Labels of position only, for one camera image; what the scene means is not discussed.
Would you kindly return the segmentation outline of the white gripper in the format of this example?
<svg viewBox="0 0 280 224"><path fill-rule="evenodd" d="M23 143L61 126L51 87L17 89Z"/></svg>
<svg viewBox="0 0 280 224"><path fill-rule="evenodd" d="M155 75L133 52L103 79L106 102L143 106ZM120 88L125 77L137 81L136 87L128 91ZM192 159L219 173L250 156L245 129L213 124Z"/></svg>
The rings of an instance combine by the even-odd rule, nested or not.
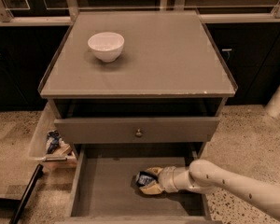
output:
<svg viewBox="0 0 280 224"><path fill-rule="evenodd" d="M174 170L174 166L165 167L163 169L161 167L147 168L147 173L158 177L159 184L153 181L141 187L140 190L146 195L159 195L164 191L167 193L178 192L174 183Z"/></svg>

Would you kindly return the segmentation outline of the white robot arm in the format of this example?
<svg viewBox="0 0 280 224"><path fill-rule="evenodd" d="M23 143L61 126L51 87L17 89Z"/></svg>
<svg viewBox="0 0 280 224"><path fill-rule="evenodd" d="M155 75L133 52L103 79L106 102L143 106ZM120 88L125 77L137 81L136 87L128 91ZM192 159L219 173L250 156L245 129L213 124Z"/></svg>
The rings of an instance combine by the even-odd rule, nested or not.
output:
<svg viewBox="0 0 280 224"><path fill-rule="evenodd" d="M226 125L211 154L185 167L151 167L137 175L146 195L208 193L220 188L280 222L280 187L248 177L250 171L280 177L280 85L261 113L227 110Z"/></svg>

